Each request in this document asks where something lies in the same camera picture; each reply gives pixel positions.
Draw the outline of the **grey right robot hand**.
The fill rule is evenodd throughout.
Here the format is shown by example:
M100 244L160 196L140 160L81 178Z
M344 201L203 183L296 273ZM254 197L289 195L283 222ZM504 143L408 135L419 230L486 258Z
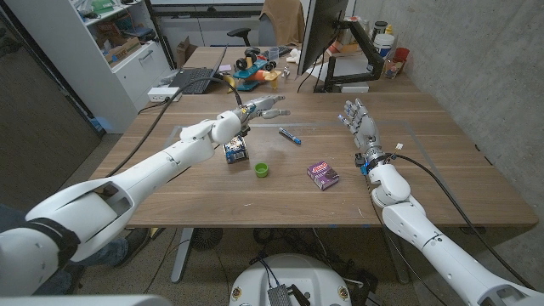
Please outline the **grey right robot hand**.
M339 115L338 118L353 134L354 143L360 152L371 159L384 156L377 125L361 100L347 100L344 110L346 116Z

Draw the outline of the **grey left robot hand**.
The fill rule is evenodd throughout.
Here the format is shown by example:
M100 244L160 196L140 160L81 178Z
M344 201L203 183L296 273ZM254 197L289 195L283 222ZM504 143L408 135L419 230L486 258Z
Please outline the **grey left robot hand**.
M289 116L289 110L277 109L274 105L283 100L282 95L266 95L251 99L236 109L241 125L247 125L252 119L262 117L263 119L272 119L277 116Z

